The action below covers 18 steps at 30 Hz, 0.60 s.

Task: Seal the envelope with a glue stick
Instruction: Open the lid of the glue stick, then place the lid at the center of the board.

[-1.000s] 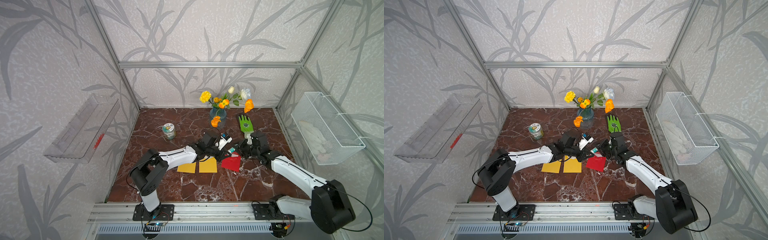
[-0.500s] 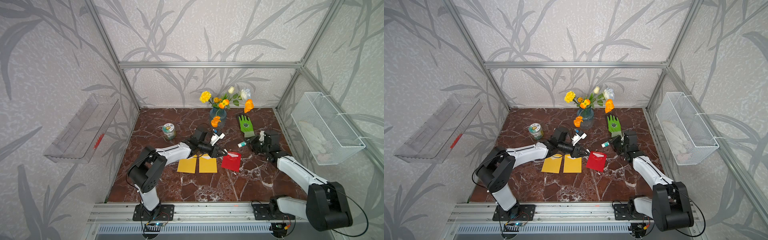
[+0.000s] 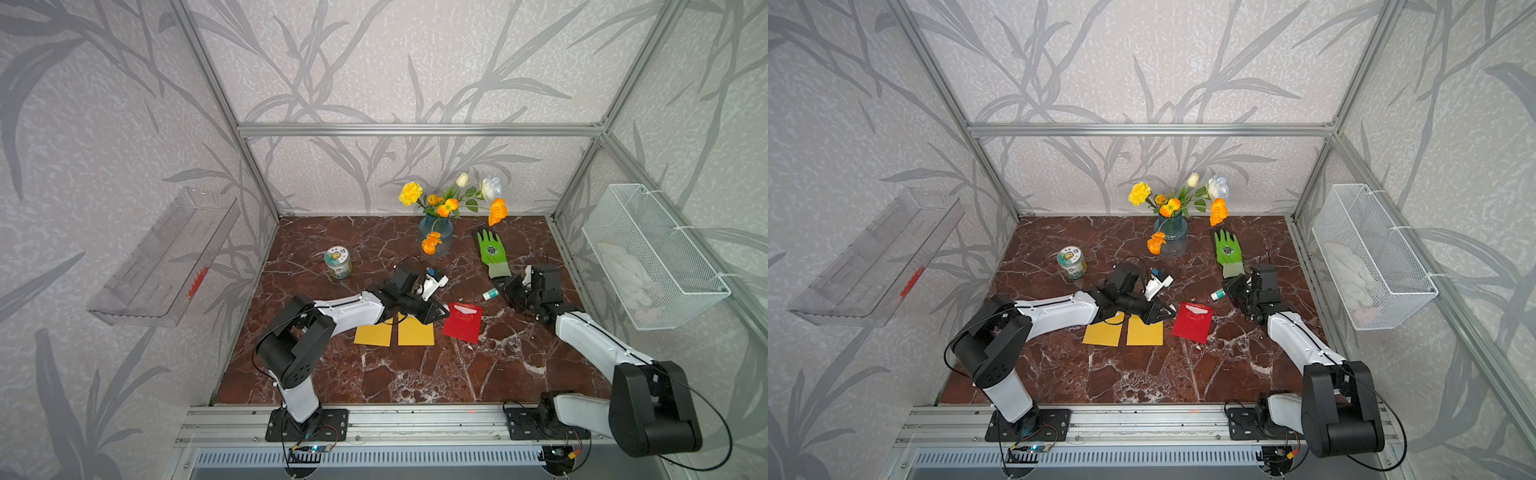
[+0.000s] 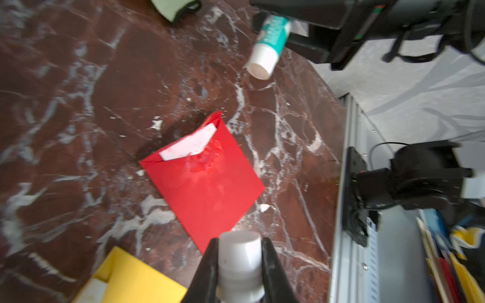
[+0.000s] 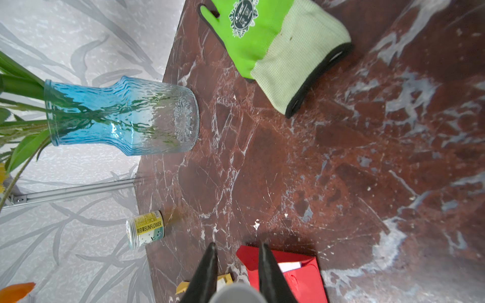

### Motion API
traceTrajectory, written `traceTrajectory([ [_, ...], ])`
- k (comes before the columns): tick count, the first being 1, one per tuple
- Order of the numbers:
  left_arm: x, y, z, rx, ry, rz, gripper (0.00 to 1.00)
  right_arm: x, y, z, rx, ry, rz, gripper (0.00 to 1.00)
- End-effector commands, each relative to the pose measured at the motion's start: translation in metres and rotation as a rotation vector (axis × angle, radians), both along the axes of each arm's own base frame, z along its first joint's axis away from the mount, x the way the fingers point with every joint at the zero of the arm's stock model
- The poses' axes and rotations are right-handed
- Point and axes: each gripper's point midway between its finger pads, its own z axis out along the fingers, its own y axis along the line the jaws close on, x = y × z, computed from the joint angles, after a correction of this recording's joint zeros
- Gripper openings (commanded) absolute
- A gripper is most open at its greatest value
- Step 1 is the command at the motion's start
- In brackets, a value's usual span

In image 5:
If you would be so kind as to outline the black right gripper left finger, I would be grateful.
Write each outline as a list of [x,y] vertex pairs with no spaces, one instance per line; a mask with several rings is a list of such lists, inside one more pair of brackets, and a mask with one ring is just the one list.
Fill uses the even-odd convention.
[[200,302],[208,303],[217,290],[218,257],[217,246],[211,242],[201,259],[187,291],[180,303]]

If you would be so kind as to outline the red envelope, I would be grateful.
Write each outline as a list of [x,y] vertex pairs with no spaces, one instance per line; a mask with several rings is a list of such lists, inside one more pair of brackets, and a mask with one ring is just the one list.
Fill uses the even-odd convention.
[[[272,253],[298,302],[328,302],[318,262],[314,256],[276,250]],[[259,290],[259,249],[241,246],[236,256],[248,271],[250,285]]]

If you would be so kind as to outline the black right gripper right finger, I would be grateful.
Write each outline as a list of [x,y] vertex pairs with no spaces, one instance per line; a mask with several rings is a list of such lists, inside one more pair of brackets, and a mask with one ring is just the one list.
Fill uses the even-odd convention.
[[298,303],[266,243],[259,247],[258,276],[260,293],[267,302]]

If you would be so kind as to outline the white glue stick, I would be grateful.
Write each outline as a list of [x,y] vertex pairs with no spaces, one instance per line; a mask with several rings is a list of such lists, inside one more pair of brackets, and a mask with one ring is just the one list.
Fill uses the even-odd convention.
[[250,285],[236,283],[217,291],[209,303],[267,303],[267,301]]

